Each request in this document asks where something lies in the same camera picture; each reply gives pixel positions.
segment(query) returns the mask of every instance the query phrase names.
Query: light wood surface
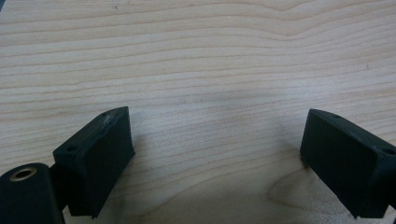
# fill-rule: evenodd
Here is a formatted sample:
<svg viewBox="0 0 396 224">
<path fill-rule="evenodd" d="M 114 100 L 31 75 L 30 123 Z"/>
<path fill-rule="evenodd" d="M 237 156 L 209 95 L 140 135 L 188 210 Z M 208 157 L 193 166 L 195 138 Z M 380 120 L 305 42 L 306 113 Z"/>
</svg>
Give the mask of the light wood surface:
<svg viewBox="0 0 396 224">
<path fill-rule="evenodd" d="M 0 174 L 130 107 L 136 155 L 96 220 L 355 220 L 299 159 L 309 108 L 396 144 L 396 2 L 7 0 Z"/>
</svg>

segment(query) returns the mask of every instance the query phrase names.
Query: black plastic part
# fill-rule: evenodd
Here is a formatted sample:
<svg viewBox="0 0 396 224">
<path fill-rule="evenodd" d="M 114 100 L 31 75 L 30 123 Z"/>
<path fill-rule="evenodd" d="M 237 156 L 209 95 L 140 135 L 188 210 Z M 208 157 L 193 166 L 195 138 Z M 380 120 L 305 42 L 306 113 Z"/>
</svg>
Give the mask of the black plastic part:
<svg viewBox="0 0 396 224">
<path fill-rule="evenodd" d="M 64 224 L 47 165 L 26 164 L 0 177 L 0 223 Z"/>
<path fill-rule="evenodd" d="M 396 147 L 352 122 L 311 109 L 301 156 L 354 217 L 395 206 Z"/>
<path fill-rule="evenodd" d="M 69 192 L 59 201 L 72 216 L 97 217 L 133 155 L 128 107 L 99 115 L 53 151 L 51 169 L 64 182 L 57 191 Z"/>
<path fill-rule="evenodd" d="M 128 107 L 96 117 L 53 151 L 55 164 L 26 164 L 0 177 L 1 224 L 64 224 L 97 217 L 134 155 Z"/>
</svg>

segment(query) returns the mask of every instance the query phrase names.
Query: wood grain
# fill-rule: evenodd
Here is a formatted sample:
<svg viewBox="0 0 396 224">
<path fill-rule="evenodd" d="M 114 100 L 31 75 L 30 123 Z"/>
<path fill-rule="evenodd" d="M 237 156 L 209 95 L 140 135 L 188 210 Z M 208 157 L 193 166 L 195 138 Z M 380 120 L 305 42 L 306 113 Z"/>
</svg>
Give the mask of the wood grain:
<svg viewBox="0 0 396 224">
<path fill-rule="evenodd" d="M 392 0 L 7 0 L 0 174 L 130 107 L 136 156 L 67 223 L 355 220 L 299 160 L 309 108 L 396 144 Z"/>
</svg>

